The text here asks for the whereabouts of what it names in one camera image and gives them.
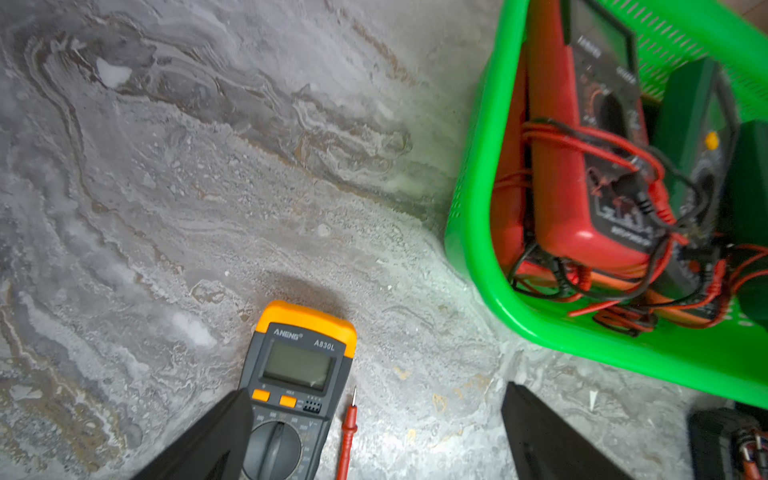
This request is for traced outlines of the green DT9205A multimeter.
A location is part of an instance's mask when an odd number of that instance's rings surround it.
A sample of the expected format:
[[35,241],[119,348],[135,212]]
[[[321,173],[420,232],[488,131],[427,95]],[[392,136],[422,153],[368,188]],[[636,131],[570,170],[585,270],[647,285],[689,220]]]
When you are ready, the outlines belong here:
[[710,57],[683,64],[668,78],[651,144],[679,172],[665,186],[669,207],[689,240],[677,244],[652,284],[655,302],[682,300],[700,287],[696,252],[712,245],[740,121],[722,65]]

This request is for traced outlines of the yellow multimeter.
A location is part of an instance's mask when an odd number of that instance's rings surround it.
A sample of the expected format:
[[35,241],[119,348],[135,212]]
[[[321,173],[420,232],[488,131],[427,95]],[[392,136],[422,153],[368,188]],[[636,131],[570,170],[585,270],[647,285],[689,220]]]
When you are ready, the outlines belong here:
[[356,344],[347,320],[280,300],[265,308],[239,381],[253,411],[246,478],[315,477]]

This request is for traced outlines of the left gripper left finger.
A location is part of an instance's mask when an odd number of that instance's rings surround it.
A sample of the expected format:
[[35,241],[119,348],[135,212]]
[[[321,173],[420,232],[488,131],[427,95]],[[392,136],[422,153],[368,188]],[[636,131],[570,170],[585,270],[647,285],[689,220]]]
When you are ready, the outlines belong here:
[[253,420],[247,391],[233,390],[133,478],[238,479]]

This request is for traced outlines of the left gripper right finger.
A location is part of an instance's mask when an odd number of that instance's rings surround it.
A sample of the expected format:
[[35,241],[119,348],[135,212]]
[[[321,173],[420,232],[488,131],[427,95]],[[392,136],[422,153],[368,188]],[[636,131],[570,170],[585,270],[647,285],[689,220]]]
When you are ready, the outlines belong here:
[[630,477],[523,385],[507,384],[501,415],[520,479]]

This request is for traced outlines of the dark red DT9205A multimeter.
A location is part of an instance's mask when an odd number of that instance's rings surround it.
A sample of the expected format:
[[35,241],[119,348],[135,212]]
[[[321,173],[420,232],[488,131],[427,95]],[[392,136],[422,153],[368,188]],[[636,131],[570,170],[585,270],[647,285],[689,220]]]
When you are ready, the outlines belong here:
[[635,33],[597,1],[533,1],[491,200],[504,274],[636,291],[676,220],[649,153]]

